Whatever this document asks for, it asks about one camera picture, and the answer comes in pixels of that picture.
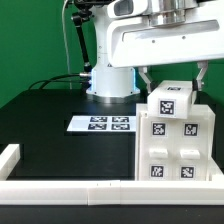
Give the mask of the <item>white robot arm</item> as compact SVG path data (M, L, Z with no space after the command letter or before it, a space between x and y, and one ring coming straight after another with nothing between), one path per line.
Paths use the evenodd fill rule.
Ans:
M202 88L208 62L224 58L224 0L74 0L77 25L94 21L97 63L87 94L122 102L139 93L135 74L147 85L147 68L196 62L193 88Z

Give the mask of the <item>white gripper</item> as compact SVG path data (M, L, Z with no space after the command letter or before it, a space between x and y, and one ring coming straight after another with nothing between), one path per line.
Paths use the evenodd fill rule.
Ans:
M142 66L199 61L192 90L201 91L208 69L204 60L224 58L224 6L189 10L176 26L152 27L146 16L115 20L107 30L107 52L113 67L139 67L148 92L152 77Z

